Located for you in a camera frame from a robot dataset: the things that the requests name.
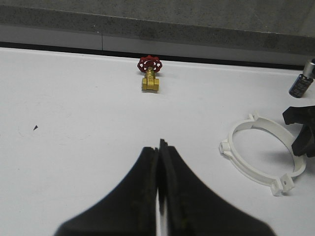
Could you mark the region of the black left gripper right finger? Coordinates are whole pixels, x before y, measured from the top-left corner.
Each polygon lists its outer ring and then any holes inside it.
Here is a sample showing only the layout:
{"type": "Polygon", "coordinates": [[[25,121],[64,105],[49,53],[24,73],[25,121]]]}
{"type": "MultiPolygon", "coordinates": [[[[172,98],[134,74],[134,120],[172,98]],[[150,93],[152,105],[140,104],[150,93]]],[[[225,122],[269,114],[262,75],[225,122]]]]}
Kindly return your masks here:
{"type": "Polygon", "coordinates": [[[270,226],[208,188],[161,139],[158,191],[169,236],[273,236],[270,226]]]}

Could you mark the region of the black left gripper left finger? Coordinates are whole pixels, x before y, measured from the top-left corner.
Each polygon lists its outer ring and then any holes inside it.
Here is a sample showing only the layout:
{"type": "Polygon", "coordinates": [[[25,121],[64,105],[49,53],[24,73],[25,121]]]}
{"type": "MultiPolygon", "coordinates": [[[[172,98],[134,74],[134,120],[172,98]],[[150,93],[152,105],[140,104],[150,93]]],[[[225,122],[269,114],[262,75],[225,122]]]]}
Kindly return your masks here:
{"type": "Polygon", "coordinates": [[[93,207],[64,222],[57,236],[154,236],[158,150],[142,149],[124,179],[93,207]]]}

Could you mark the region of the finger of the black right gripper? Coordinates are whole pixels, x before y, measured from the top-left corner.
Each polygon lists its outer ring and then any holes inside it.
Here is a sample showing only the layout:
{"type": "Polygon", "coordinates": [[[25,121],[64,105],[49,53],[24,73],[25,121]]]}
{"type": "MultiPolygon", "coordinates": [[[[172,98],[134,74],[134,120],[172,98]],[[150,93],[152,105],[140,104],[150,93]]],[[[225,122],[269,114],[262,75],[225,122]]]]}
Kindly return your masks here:
{"type": "Polygon", "coordinates": [[[299,123],[304,125],[315,124],[315,107],[292,107],[290,106],[283,112],[285,124],[299,123]]]}
{"type": "Polygon", "coordinates": [[[315,129],[307,125],[303,125],[302,129],[291,145],[294,155],[307,157],[315,156],[315,129]]]}

